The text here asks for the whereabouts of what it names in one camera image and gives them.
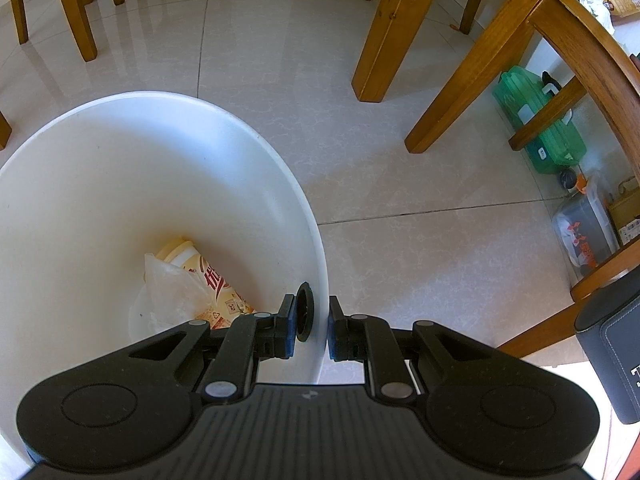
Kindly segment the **wooden dining table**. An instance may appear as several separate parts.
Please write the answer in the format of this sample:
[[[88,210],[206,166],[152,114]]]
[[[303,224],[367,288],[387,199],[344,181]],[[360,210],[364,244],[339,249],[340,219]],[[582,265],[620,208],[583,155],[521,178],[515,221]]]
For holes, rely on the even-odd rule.
[[[381,102],[434,0],[381,0],[352,76],[361,102]],[[425,152],[501,72],[517,63],[532,39],[528,24],[541,0],[506,0],[494,19],[405,138]]]

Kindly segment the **milk tea paper cup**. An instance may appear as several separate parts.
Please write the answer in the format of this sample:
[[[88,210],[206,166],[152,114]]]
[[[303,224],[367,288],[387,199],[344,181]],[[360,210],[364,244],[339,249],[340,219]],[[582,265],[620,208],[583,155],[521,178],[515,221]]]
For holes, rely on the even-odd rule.
[[[212,296],[212,302],[196,320],[207,322],[214,330],[229,328],[239,316],[255,312],[204,258],[192,240],[183,237],[175,238],[153,256],[204,278],[205,285]]]

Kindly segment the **brown cardboard carton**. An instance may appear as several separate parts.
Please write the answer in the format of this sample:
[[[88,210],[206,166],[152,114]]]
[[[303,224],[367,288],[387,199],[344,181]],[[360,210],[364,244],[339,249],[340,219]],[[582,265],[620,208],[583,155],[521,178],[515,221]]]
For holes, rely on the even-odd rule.
[[[622,246],[639,236],[640,191],[635,177],[620,182],[618,196],[608,205],[608,214]]]

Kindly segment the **clear plastic storage box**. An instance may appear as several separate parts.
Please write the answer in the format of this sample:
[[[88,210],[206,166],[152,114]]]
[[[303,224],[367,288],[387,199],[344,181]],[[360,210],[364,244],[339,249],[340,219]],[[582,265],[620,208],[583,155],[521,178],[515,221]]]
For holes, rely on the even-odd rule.
[[[585,192],[570,196],[553,217],[555,231],[578,278],[591,274],[620,248],[606,209],[609,198],[595,174]]]

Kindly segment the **white plastic trash bin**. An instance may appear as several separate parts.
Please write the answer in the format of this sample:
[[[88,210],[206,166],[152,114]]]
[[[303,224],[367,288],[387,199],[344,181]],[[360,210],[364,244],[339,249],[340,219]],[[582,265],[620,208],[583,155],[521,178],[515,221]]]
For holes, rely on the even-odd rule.
[[[182,94],[108,96],[55,118],[1,169],[1,435],[62,370],[151,336],[143,259],[183,237],[255,309],[308,284],[309,338],[263,382],[315,382],[328,270],[317,221],[278,153],[222,108]]]

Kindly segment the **dark leather box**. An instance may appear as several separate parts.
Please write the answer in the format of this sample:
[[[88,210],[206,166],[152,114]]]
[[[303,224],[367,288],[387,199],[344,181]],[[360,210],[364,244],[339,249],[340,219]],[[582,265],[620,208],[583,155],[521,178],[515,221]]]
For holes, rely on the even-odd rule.
[[[594,292],[574,327],[600,383],[625,425],[639,420],[639,270]]]

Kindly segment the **green plastic case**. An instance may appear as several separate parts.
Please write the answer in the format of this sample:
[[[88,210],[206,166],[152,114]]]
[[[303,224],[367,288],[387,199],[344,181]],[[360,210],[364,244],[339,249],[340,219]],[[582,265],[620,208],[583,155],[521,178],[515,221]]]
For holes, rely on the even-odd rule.
[[[560,84],[514,66],[499,76],[492,90],[515,130],[511,148],[524,150],[540,174],[558,174],[577,166],[587,148],[573,122],[573,106],[586,95],[577,78]]]

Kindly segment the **black round bin magnet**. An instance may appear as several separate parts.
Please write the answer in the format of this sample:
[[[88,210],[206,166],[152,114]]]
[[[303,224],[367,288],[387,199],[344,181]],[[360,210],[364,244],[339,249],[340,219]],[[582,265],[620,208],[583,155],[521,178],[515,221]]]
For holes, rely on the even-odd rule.
[[[308,282],[300,284],[295,295],[296,337],[305,342],[314,325],[314,294]]]

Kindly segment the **clear plastic bag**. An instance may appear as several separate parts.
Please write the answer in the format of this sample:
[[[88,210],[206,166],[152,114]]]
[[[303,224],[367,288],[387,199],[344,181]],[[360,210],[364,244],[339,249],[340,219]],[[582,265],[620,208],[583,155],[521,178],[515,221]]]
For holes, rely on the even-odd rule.
[[[204,278],[163,262],[150,252],[144,255],[144,280],[155,333],[198,318],[212,302]]]

